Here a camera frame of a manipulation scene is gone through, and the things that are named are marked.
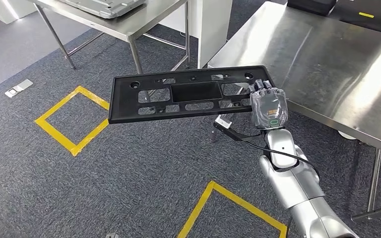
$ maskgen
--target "white pillar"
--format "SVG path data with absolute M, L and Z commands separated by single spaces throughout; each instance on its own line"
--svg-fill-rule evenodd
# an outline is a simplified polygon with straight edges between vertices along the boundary
M 233 0 L 189 0 L 190 35 L 199 39 L 198 68 L 203 67 L 227 40 Z M 160 24 L 185 31 L 185 8 L 174 11 Z
M 27 0 L 0 0 L 0 20 L 9 24 L 36 11 Z

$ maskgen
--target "yellow floor tape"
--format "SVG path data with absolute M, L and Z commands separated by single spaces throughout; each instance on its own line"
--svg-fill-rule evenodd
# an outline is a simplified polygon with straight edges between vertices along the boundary
M 246 210 L 252 212 L 254 215 L 260 217 L 262 220 L 266 221 L 273 227 L 277 228 L 280 231 L 279 238 L 285 238 L 285 233 L 287 232 L 287 226 L 282 224 L 281 222 L 277 221 L 276 219 L 272 218 L 268 214 L 262 212 L 255 206 L 251 205 L 250 203 L 244 201 L 234 193 L 230 192 L 226 188 L 222 187 L 221 185 L 217 184 L 214 181 L 211 181 L 208 183 L 205 191 L 202 193 L 201 198 L 199 199 L 199 202 L 196 204 L 195 208 L 189 215 L 188 220 L 186 221 L 185 225 L 183 226 L 182 230 L 178 234 L 178 238 L 185 238 L 189 231 L 191 230 L 193 224 L 195 223 L 196 219 L 198 218 L 199 214 L 201 213 L 202 208 L 204 207 L 205 203 L 207 202 L 209 196 L 211 195 L 212 191 L 216 190 L 217 192 L 223 194 L 236 204 L 239 204 L 240 206 L 244 207 Z
M 72 141 L 70 141 L 66 136 L 60 133 L 56 128 L 50 125 L 46 119 L 50 117 L 53 113 L 55 113 L 59 108 L 61 108 L 65 103 L 67 103 L 71 98 L 73 98 L 78 93 L 84 95 L 89 98 L 93 102 L 97 103 L 101 107 L 106 110 L 109 110 L 109 103 L 95 95 L 94 93 L 88 91 L 87 89 L 78 86 L 75 88 L 73 92 L 64 97 L 60 102 L 56 103 L 52 108 L 50 108 L 47 112 L 37 118 L 34 122 L 37 123 L 45 132 L 47 132 L 50 136 L 52 136 L 57 142 L 59 142 L 62 146 L 64 146 L 73 156 L 76 156 L 81 150 L 94 138 L 96 137 L 107 125 L 109 122 L 107 119 L 104 119 L 96 128 L 94 128 L 86 137 L 84 137 L 81 142 L 75 145 Z

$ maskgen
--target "mounting hole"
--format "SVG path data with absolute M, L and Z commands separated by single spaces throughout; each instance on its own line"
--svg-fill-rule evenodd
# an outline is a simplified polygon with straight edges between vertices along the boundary
M 139 87 L 139 82 L 135 81 L 135 82 L 130 83 L 130 87 L 131 88 L 138 88 Z
M 245 78 L 246 79 L 253 79 L 254 75 L 252 73 L 245 73 Z

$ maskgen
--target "stainless steel table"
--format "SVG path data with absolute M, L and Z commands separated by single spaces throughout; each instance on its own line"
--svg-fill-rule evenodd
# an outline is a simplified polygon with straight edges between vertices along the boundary
M 289 109 L 377 147 L 367 214 L 375 210 L 381 157 L 381 33 L 272 2 L 209 67 L 265 65 Z
M 114 18 L 114 19 L 103 19 L 101 17 L 92 15 L 85 11 L 82 11 L 78 8 L 60 2 L 58 0 L 29 0 L 35 4 L 38 12 L 42 16 L 43 20 L 47 24 L 48 28 L 55 37 L 57 43 L 59 44 L 60 49 L 62 50 L 64 56 L 69 61 L 72 68 L 75 68 L 70 56 L 75 54 L 77 51 L 87 46 L 89 43 L 97 39 L 99 36 L 104 33 L 109 34 L 113 37 L 116 37 L 120 40 L 128 42 L 132 50 L 133 59 L 135 61 L 136 69 L 139 74 L 142 74 L 142 66 L 139 60 L 138 51 L 136 49 L 135 40 L 142 36 L 148 36 L 157 41 L 172 45 L 174 47 L 183 49 L 186 51 L 186 55 L 180 60 L 180 62 L 173 68 L 177 69 L 183 62 L 186 61 L 187 66 L 189 66 L 190 61 L 190 48 L 189 48 L 189 2 L 188 0 L 147 0 L 146 3 L 131 12 Z M 163 20 L 170 13 L 178 9 L 181 5 L 185 4 L 185 29 L 186 29 L 186 40 L 185 46 L 169 42 L 149 34 L 146 34 L 148 30 L 153 28 L 161 20 Z M 71 52 L 67 52 L 61 43 L 59 37 L 57 36 L 55 30 L 50 24 L 46 14 L 42 8 L 47 8 L 51 11 L 54 11 L 60 15 L 68 17 L 72 20 L 75 20 L 79 23 L 90 26 L 94 29 L 101 31 L 100 34 L 93 37 L 89 41 L 81 44 Z

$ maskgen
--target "gray carpet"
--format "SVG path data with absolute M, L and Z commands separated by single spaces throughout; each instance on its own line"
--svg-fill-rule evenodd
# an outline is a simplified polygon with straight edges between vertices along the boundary
M 261 3 L 235 0 L 229 35 Z M 88 31 L 68 48 L 95 33 Z M 184 40 L 161 26 L 151 33 Z M 195 56 L 197 42 L 191 43 Z M 137 46 L 145 72 L 168 71 L 184 53 L 148 38 Z M 209 142 L 213 117 L 109 125 L 72 156 L 34 120 L 78 85 L 109 101 L 113 77 L 135 73 L 129 45 L 107 35 L 73 60 L 78 70 L 55 51 L 0 84 L 0 238 L 102 238 L 110 232 L 122 238 L 175 237 L 211 180 L 287 222 L 288 212 L 258 167 L 261 152 L 224 135 Z M 27 78 L 34 84 L 26 91 L 12 99 L 3 94 Z M 77 143 L 106 116 L 77 95 L 48 122 Z M 254 133 L 247 126 L 250 114 L 232 119 L 238 131 Z M 381 237 L 381 219 L 360 224 L 349 219 L 366 209 L 374 148 L 294 112 L 288 129 L 321 172 L 320 184 L 335 212 L 361 237 Z M 276 238 L 278 231 L 214 191 L 189 237 Z M 300 236 L 293 229 L 290 237 Z

